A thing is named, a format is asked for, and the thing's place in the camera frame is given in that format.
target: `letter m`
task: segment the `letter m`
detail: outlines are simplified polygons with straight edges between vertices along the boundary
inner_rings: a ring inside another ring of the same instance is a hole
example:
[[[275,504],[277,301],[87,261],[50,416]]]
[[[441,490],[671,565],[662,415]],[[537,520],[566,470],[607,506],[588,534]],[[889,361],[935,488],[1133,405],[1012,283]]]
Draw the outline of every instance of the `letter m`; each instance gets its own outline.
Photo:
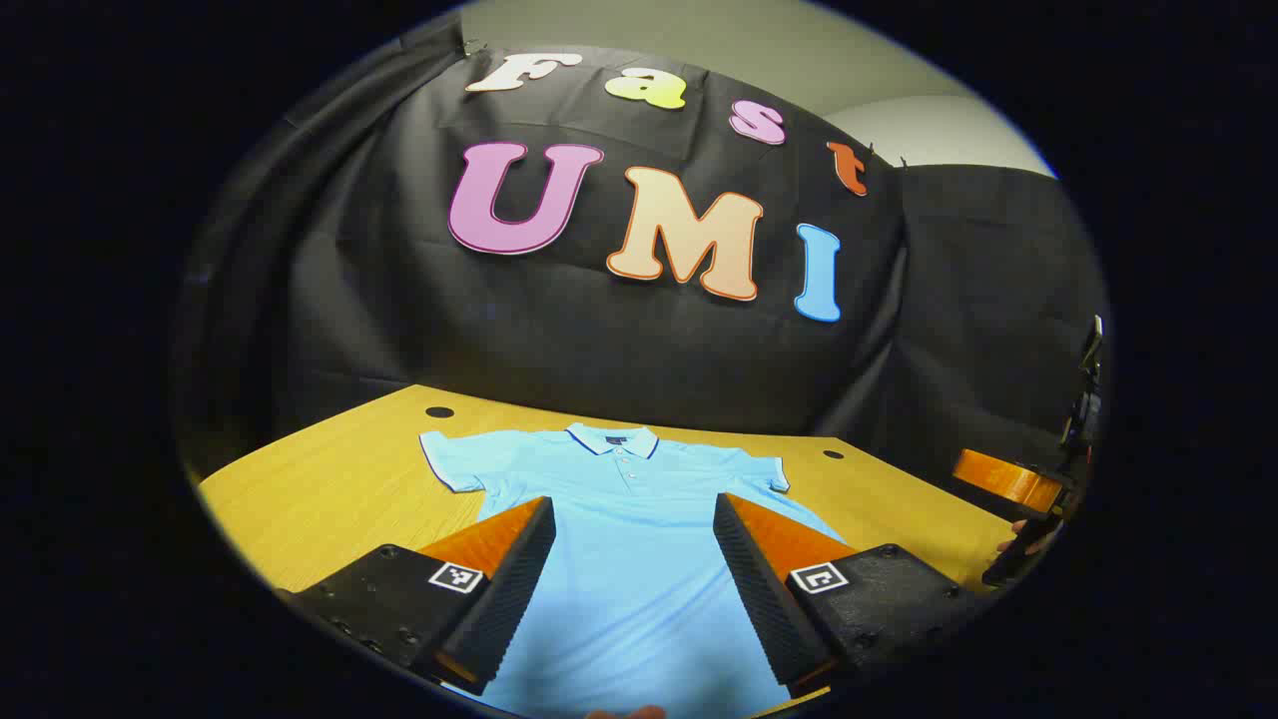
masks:
[[[608,255],[608,269],[624,277],[654,280],[661,276],[657,236],[666,241],[675,278],[691,278],[711,249],[711,267],[702,286],[712,294],[748,301],[759,294],[750,277],[754,225],[763,206],[735,192],[725,192],[699,218],[677,176],[653,167],[630,167],[635,203],[621,249]]]

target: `ceiling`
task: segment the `ceiling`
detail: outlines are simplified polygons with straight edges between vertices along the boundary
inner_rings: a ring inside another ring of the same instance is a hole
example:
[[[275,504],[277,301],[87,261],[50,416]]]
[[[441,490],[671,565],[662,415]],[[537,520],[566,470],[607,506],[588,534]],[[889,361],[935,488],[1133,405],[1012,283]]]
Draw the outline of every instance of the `ceiling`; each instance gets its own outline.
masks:
[[[911,51],[804,0],[479,0],[466,40],[491,47],[589,45],[667,56],[766,89],[817,115],[920,95],[975,97]]]

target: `pink letter u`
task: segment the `pink letter u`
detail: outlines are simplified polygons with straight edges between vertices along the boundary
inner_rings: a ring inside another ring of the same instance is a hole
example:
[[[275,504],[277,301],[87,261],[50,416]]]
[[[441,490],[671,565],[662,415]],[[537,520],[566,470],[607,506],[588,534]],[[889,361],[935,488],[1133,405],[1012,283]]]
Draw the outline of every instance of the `pink letter u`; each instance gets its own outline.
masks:
[[[527,152],[527,147],[514,142],[489,142],[466,149],[466,169],[449,209],[449,230],[458,241],[479,252],[523,254],[546,246],[564,231],[585,170],[603,161],[603,152],[587,144],[550,146],[546,157],[551,161],[551,176],[542,203],[523,222],[507,222],[493,215],[497,192],[511,162]]]

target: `colorful foam letter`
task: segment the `colorful foam letter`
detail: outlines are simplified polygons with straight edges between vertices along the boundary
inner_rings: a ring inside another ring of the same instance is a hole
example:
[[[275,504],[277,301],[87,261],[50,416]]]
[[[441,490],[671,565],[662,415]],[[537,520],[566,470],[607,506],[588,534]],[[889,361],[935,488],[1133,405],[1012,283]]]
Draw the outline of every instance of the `colorful foam letter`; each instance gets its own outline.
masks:
[[[803,294],[795,296],[795,309],[804,317],[820,322],[837,322],[841,315],[835,303],[835,253],[838,238],[809,223],[797,227],[804,243]]]
[[[528,152],[514,142],[489,142],[466,149],[466,169],[449,208],[449,230],[458,241],[479,252],[523,254],[555,241],[564,231],[585,170],[603,161],[603,152],[587,144],[552,144],[546,149],[551,176],[542,203],[523,222],[493,215],[497,192],[511,162]]]
[[[864,172],[865,165],[856,158],[852,148],[837,142],[827,142],[826,147],[835,151],[835,174],[838,175],[838,181],[852,190],[852,194],[865,197],[869,190],[856,179],[858,170]]]
[[[737,133],[767,144],[781,144],[786,140],[786,133],[781,129],[781,112],[758,102],[749,100],[734,102],[728,124]]]
[[[466,92],[487,92],[492,89],[515,89],[524,86],[519,79],[528,75],[530,79],[541,79],[551,70],[561,65],[575,65],[581,61],[581,56],[573,52],[528,52],[521,55],[506,55],[506,61],[479,82],[466,86]]]
[[[659,232],[680,284],[693,276],[713,248],[714,258],[711,268],[702,273],[702,286],[712,294],[743,301],[758,296],[750,264],[754,225],[763,216],[762,204],[744,194],[725,192],[698,218],[677,176],[653,167],[630,167],[626,179],[635,185],[635,203],[621,249],[608,255],[608,269],[638,280],[659,277]]]
[[[621,70],[621,74],[625,77],[612,78],[604,83],[603,89],[608,91],[608,95],[643,100],[665,110],[677,110],[684,106],[682,95],[688,87],[684,78],[647,68],[629,68]]]

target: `shirt collar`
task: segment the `shirt collar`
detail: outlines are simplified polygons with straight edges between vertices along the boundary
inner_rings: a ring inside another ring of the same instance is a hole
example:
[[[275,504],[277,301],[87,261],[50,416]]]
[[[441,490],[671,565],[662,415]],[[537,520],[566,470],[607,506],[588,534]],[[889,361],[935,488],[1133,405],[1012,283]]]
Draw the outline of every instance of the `shirt collar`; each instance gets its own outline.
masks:
[[[573,427],[567,429],[567,433],[573,435],[576,442],[581,443],[583,447],[596,455],[603,455],[621,448],[630,455],[647,460],[651,458],[652,453],[657,451],[657,435],[652,434],[652,430],[648,428],[601,430],[598,428],[588,428],[581,423],[574,423]],[[610,437],[622,437],[626,438],[627,442],[624,444],[611,444],[607,439],[604,439]]]

